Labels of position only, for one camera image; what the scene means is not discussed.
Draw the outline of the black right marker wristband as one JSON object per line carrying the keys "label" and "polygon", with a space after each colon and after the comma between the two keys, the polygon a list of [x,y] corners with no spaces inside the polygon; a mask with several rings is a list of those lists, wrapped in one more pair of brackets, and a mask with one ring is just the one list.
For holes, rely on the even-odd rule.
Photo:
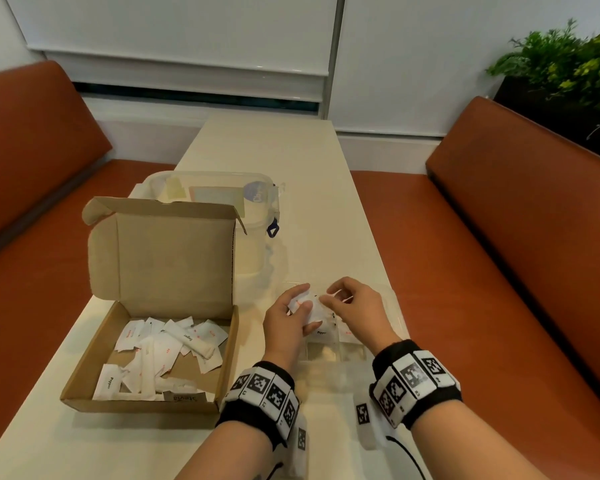
{"label": "black right marker wristband", "polygon": [[370,397],[394,429],[404,425],[409,430],[434,406],[463,401],[459,381],[411,339],[385,347],[372,368],[376,381],[370,385]]}

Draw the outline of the clear plastic organizer tray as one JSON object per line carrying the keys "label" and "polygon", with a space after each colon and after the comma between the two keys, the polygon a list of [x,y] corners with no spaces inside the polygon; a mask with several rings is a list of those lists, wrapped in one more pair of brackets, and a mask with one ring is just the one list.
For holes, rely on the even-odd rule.
{"label": "clear plastic organizer tray", "polygon": [[[311,291],[319,295],[326,285],[316,283]],[[342,321],[335,315],[331,322]],[[374,356],[362,344],[332,344],[311,342],[304,337],[303,347],[298,357],[297,373],[301,381],[310,387],[331,392],[346,392],[375,380],[372,371]]]}

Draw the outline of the grey window post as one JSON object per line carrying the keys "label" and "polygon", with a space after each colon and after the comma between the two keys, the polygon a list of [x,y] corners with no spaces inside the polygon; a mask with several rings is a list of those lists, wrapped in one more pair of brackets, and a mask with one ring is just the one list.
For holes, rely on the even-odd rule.
{"label": "grey window post", "polygon": [[331,39],[331,48],[329,54],[329,67],[328,76],[324,81],[322,102],[320,103],[319,117],[322,120],[329,119],[329,108],[331,104],[331,98],[333,93],[333,83],[335,77],[336,62],[338,56],[338,48],[340,44],[340,37],[342,33],[342,22],[344,17],[346,0],[337,0],[335,21],[333,25],[333,36]]}

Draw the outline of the white paper sachet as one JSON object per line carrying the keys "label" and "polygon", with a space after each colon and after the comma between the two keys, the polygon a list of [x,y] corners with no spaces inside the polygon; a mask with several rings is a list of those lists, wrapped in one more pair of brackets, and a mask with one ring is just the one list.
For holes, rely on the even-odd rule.
{"label": "white paper sachet", "polygon": [[311,289],[308,289],[291,299],[288,304],[289,312],[295,314],[303,303],[312,303],[312,309],[304,319],[304,326],[313,322],[331,322],[335,319],[333,312],[322,305],[319,296],[314,294]]}

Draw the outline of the pile of white sachets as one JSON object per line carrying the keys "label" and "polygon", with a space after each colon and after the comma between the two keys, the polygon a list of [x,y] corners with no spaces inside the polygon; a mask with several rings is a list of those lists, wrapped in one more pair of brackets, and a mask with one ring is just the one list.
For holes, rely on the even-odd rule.
{"label": "pile of white sachets", "polygon": [[120,333],[113,351],[133,353],[125,365],[105,363],[98,377],[93,401],[197,401],[211,403],[215,394],[199,388],[184,372],[175,371],[178,360],[193,358],[200,374],[218,371],[226,327],[192,317],[180,322],[161,322],[149,317],[130,321]]}

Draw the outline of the black left marker wristband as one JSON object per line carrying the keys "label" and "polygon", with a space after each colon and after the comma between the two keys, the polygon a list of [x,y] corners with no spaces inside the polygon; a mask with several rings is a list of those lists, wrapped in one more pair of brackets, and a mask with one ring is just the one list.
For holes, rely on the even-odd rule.
{"label": "black left marker wristband", "polygon": [[299,414],[295,381],[282,367],[260,361],[244,370],[224,396],[216,423],[240,422],[264,433],[275,450],[287,446]]}

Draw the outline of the orange upholstered bench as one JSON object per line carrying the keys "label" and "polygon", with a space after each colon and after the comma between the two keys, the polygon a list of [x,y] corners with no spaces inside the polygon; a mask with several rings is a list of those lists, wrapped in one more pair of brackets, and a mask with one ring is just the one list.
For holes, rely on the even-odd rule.
{"label": "orange upholstered bench", "polygon": [[0,439],[92,297],[84,206],[175,168],[112,149],[59,64],[0,71]]}
{"label": "orange upholstered bench", "polygon": [[352,178],[413,339],[554,480],[600,480],[600,156],[475,97],[424,175]]}

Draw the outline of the person's right hand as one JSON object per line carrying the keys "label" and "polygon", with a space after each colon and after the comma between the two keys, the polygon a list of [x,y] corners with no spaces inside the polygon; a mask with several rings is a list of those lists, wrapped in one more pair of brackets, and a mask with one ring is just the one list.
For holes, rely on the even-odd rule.
{"label": "person's right hand", "polygon": [[333,283],[322,296],[340,299],[352,296],[352,318],[342,320],[362,344],[376,356],[402,339],[393,330],[384,309],[381,295],[369,285],[345,276]]}

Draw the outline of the person's left hand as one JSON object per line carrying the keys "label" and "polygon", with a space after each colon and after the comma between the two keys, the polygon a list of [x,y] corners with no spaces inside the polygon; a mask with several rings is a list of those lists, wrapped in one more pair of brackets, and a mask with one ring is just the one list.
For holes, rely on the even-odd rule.
{"label": "person's left hand", "polygon": [[284,291],[266,311],[263,322],[263,361],[271,362],[293,374],[303,342],[303,323],[312,303],[303,303],[295,314],[288,315],[291,299],[310,289],[309,283]]}

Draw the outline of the person's left forearm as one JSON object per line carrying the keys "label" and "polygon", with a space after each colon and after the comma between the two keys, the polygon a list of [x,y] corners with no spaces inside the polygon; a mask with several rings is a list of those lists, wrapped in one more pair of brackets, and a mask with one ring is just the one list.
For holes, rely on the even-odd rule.
{"label": "person's left forearm", "polygon": [[254,480],[273,459],[272,442],[243,422],[217,426],[174,480]]}

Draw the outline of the green leafy plant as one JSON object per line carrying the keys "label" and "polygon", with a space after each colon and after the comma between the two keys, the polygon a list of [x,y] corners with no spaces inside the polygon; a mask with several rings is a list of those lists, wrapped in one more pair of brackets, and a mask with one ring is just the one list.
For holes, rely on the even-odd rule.
{"label": "green leafy plant", "polygon": [[[491,77],[516,77],[533,89],[548,92],[548,99],[563,99],[600,115],[600,32],[576,35],[576,20],[563,28],[531,31],[512,38],[512,51],[499,56],[485,72]],[[600,129],[600,123],[587,135]]]}

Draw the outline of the white roller blind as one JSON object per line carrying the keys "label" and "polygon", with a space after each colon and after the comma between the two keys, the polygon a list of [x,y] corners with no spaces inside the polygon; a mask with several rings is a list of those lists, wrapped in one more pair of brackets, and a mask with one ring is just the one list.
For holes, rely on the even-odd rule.
{"label": "white roller blind", "polygon": [[320,103],[339,0],[6,0],[73,82]]}
{"label": "white roller blind", "polygon": [[600,0],[345,0],[329,102],[336,130],[444,136],[512,38],[576,21],[600,32]]}

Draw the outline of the open brown cardboard box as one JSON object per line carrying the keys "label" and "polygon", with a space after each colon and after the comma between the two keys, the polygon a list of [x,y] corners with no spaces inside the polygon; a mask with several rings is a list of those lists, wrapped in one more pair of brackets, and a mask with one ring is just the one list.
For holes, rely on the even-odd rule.
{"label": "open brown cardboard box", "polygon": [[[215,203],[173,202],[98,196],[82,211],[90,227],[88,270],[97,298],[113,305],[96,330],[60,395],[64,405],[83,413],[186,413],[216,418],[228,392],[240,315],[233,302],[236,224],[246,233],[234,207]],[[163,393],[151,401],[96,400],[98,384],[109,390],[116,378],[102,374],[119,367],[133,351],[116,351],[128,324],[137,319],[177,322],[211,320],[227,331],[213,356],[222,364],[202,373],[192,353],[177,358],[160,376],[188,379],[199,392]]]}

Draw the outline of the person's right forearm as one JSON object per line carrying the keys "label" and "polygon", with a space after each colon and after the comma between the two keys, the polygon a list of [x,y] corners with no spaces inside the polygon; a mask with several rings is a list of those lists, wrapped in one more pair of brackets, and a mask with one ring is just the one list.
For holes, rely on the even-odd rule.
{"label": "person's right forearm", "polygon": [[433,480],[549,480],[460,401],[425,411],[411,435]]}

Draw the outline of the white marker tag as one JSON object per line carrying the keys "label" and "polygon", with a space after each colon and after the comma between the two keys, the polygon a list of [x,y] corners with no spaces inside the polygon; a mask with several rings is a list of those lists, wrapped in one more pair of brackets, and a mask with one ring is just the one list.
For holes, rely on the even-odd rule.
{"label": "white marker tag", "polygon": [[361,447],[376,451],[383,447],[383,436],[378,411],[371,401],[368,391],[358,389],[353,393],[356,416],[356,431]]}
{"label": "white marker tag", "polygon": [[308,432],[307,421],[303,412],[298,412],[295,425],[289,438],[288,475],[299,480],[306,480],[308,468]]}

